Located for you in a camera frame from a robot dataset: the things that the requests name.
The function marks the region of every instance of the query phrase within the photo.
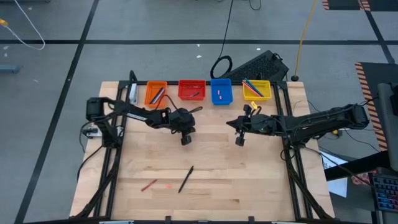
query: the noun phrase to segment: yellow bin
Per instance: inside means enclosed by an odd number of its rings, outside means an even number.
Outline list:
[[[264,95],[264,97],[257,96],[245,85],[243,86],[243,98],[249,101],[266,101],[271,99],[271,84],[268,80],[250,80],[250,82]]]

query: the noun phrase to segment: paper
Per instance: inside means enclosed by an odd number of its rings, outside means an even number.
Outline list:
[[[327,156],[329,159],[333,160],[337,164],[343,164],[346,163],[347,161],[344,161],[342,159],[339,159],[335,156],[332,156],[330,154],[327,154],[325,152],[321,152],[323,155]],[[331,168],[336,166],[334,163],[330,162],[327,158],[323,158],[323,169]],[[329,192],[337,194],[342,197],[347,197],[347,177],[342,178],[342,179],[337,179],[337,180],[331,180],[328,181],[328,188]]]

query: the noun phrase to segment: red pen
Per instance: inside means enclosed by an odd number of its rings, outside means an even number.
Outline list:
[[[157,181],[157,179],[154,179],[151,183],[149,183],[147,186],[145,186],[141,191],[145,191],[148,187],[150,187],[152,184],[154,184]]]

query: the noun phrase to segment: small block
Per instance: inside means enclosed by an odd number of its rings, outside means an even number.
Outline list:
[[[255,110],[257,109],[257,104],[256,104],[254,101],[251,102],[251,105],[253,106],[253,108],[254,108]]]

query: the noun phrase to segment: blue bin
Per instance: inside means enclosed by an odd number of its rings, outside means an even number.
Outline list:
[[[229,78],[216,78],[210,81],[211,101],[214,105],[229,105],[233,101],[232,83]]]

